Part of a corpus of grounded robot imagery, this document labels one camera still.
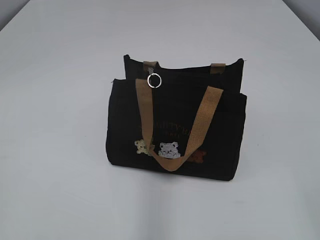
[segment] white bear patch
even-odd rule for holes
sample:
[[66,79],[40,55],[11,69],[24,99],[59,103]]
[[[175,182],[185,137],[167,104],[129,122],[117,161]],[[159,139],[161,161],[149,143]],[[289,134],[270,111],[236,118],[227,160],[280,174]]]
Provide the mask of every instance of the white bear patch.
[[136,147],[138,148],[138,150],[136,151],[137,154],[144,153],[148,156],[151,156],[143,139],[134,141],[134,145],[136,145]]
[[173,143],[160,143],[161,150],[158,152],[158,155],[167,159],[177,159],[181,157],[178,152],[178,143],[174,141]]

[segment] brown bear patch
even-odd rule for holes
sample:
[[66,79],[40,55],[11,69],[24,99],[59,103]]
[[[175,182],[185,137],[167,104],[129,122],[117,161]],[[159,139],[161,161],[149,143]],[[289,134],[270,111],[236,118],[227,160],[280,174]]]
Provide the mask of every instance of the brown bear patch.
[[206,151],[196,150],[191,156],[186,160],[187,162],[192,162],[196,164],[202,164],[204,162],[204,156],[207,154]]

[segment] beige bear patch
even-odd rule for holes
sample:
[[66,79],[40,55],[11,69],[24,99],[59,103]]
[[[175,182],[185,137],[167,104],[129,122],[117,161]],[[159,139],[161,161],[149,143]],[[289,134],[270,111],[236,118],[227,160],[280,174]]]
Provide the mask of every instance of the beige bear patch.
[[134,145],[136,145],[137,147],[137,151],[136,151],[137,154],[144,153],[144,154],[147,154],[148,156],[151,156],[151,154],[147,150],[147,146],[143,139],[134,141]]

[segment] bag handle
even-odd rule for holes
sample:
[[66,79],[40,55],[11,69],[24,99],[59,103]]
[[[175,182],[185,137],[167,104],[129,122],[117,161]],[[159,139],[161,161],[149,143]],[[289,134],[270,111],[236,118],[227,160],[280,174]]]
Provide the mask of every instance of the bag handle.
[[196,113],[184,156],[168,159],[157,155],[154,151],[155,146],[152,145],[154,130],[152,89],[145,79],[138,78],[135,80],[135,88],[146,149],[164,169],[175,171],[203,144],[223,90],[207,87]]
[[[148,72],[149,68],[160,67],[158,61],[143,61],[143,71]],[[222,74],[225,71],[225,63],[211,63],[210,74]]]

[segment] white backdrop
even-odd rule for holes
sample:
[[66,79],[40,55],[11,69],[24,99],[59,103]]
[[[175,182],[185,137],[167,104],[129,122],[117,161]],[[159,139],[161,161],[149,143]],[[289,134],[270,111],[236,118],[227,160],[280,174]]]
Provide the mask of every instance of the white backdrop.
[[[124,54],[247,60],[233,181],[109,164]],[[0,239],[318,240],[319,66],[280,0],[32,0],[0,33]]]

